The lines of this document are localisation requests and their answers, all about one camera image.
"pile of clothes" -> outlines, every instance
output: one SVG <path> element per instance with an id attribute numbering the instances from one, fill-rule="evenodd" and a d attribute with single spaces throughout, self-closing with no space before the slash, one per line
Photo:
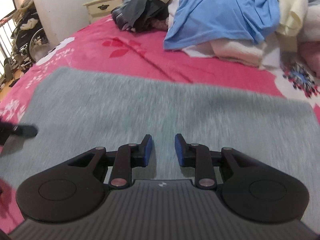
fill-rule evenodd
<path id="1" fill-rule="evenodd" d="M 298 41 L 300 55 L 320 78 L 320 0 L 308 0 L 308 11 Z"/>
<path id="2" fill-rule="evenodd" d="M 191 57 L 279 68 L 299 47 L 320 74 L 320 0 L 126 0 L 112 16 L 123 31 L 167 31 L 164 49 Z"/>

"black plastic device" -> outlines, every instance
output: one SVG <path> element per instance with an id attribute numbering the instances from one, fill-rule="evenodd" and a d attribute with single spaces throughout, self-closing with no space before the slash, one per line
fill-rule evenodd
<path id="1" fill-rule="evenodd" d="M 37 135 L 38 130 L 33 125 L 17 125 L 10 122 L 3 122 L 0 119 L 0 145 L 4 145 L 10 135 L 17 135 L 26 139 Z"/>
<path id="2" fill-rule="evenodd" d="M 25 180 L 17 203 L 26 221 L 14 240 L 315 240 L 300 219 L 309 194 L 297 179 L 230 147 L 221 152 L 175 137 L 191 180 L 134 180 L 152 137 L 106 152 L 96 147 Z M 113 166 L 108 184 L 103 184 Z M 214 167 L 223 180 L 217 183 Z"/>

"blue cloth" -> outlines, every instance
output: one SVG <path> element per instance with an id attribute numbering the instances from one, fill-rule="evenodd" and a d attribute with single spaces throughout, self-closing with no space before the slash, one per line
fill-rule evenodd
<path id="1" fill-rule="evenodd" d="M 164 49 L 219 38 L 259 43 L 280 21 L 278 0 L 180 0 Z"/>

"pink bedspread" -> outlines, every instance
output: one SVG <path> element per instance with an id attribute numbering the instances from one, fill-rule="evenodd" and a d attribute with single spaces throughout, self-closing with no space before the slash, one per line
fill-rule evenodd
<path id="1" fill-rule="evenodd" d="M 272 96 L 309 102 L 320 121 L 320 98 L 307 98 L 294 89 L 292 77 L 283 77 L 280 69 L 261 71 L 215 58 L 190 58 L 183 52 L 166 52 L 162 43 L 165 32 L 142 34 L 120 32 L 110 17 L 78 31 L 53 52 L 34 65 L 0 103 L 6 121 L 19 122 L 37 85 L 58 67 L 108 72 L 150 79 L 250 90 Z M 0 228 L 10 232 L 23 218 L 15 202 L 15 191 L 0 181 L 5 189 L 0 197 Z"/>

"gray fleece mat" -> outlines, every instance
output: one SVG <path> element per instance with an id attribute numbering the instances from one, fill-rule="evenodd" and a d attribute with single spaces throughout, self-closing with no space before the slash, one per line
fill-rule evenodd
<path id="1" fill-rule="evenodd" d="M 183 179 L 174 136 L 233 147 L 300 179 L 310 192 L 303 221 L 320 232 L 320 132 L 309 104 L 204 85 L 183 85 L 60 68 L 36 89 L 21 122 L 39 127 L 36 138 L 9 138 L 0 176 L 14 187 L 26 178 L 104 146 L 139 143 L 151 134 L 150 165 L 134 178 Z"/>

